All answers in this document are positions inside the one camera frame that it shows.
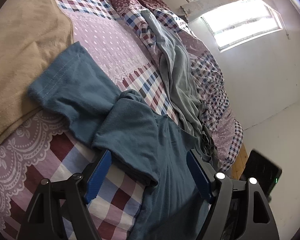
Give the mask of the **dark teal sweater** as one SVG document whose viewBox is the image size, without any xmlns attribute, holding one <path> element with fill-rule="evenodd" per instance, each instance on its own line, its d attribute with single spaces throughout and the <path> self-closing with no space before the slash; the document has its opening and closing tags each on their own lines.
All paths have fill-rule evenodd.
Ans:
<svg viewBox="0 0 300 240">
<path fill-rule="evenodd" d="M 28 95 L 65 116 L 81 143 L 110 150 L 117 165 L 145 186 L 130 239 L 198 236 L 208 204 L 186 163 L 197 137 L 153 111 L 139 92 L 121 91 L 79 43 L 58 55 Z"/>
</svg>

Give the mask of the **wooden headboard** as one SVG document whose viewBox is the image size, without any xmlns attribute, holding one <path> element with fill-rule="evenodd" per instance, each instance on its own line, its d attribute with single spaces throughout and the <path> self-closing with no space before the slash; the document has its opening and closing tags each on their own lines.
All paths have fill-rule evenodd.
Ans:
<svg viewBox="0 0 300 240">
<path fill-rule="evenodd" d="M 247 151 L 245 149 L 245 145 L 242 144 L 242 147 L 239 151 L 239 154 L 236 157 L 236 160 L 235 160 L 234 164 L 231 167 L 232 168 L 231 176 L 230 176 L 231 179 L 239 180 L 239 178 L 241 177 L 241 175 L 244 171 L 247 159 L 248 159 L 248 154 L 247 154 Z"/>
</svg>

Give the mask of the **plaid folded quilt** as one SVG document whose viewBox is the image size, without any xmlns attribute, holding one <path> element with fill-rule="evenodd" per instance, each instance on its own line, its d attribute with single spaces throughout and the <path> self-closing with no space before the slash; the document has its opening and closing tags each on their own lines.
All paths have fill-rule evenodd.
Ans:
<svg viewBox="0 0 300 240">
<path fill-rule="evenodd" d="M 215 169 L 228 171 L 242 147 L 243 128 L 232 113 L 224 87 L 224 76 L 213 55 L 195 36 L 188 24 L 163 0 L 111 0 L 111 3 L 148 49 L 158 72 L 162 52 L 156 45 L 155 35 L 141 12 L 150 11 L 162 26 L 173 31 L 181 39 L 190 57 L 190 72 L 199 100 L 204 105 L 199 119 L 215 146 L 213 166 Z"/>
</svg>

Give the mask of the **plaid bed sheet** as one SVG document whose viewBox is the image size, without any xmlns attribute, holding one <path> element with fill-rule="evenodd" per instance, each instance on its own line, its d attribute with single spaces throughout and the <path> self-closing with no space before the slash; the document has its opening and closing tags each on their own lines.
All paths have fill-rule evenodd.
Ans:
<svg viewBox="0 0 300 240">
<path fill-rule="evenodd" d="M 138 0 L 7 0 L 0 8 L 0 237 L 16 239 L 43 178 L 81 172 L 93 120 L 135 90 L 141 109 L 178 121 L 160 50 Z"/>
</svg>

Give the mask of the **grey trousers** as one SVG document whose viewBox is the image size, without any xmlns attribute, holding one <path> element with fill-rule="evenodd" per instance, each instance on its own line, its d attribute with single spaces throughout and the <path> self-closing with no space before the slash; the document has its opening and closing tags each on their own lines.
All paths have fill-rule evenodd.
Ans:
<svg viewBox="0 0 300 240">
<path fill-rule="evenodd" d="M 159 59 L 159 73 L 168 92 L 169 102 L 178 113 L 181 127 L 198 138 L 195 149 L 206 162 L 212 162 L 215 146 L 206 127 L 199 117 L 204 105 L 198 97 L 194 79 L 190 72 L 190 57 L 181 39 L 148 11 L 141 15 L 148 23 L 156 38 L 156 45 L 162 52 Z"/>
</svg>

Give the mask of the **window with curtain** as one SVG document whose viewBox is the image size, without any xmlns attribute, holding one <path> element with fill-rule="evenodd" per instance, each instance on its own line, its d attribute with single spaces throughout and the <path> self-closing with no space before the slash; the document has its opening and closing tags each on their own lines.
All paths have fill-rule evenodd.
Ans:
<svg viewBox="0 0 300 240">
<path fill-rule="evenodd" d="M 202 19 L 220 51 L 286 31 L 273 0 L 186 0 L 180 15 L 187 23 Z"/>
</svg>

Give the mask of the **tan brown garment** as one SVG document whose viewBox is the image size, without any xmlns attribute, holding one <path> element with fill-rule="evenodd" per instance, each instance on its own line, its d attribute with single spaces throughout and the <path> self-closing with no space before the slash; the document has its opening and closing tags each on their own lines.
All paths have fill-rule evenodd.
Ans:
<svg viewBox="0 0 300 240">
<path fill-rule="evenodd" d="M 74 42 L 56 0 L 7 0 L 0 9 L 0 144 L 41 110 L 29 85 Z"/>
</svg>

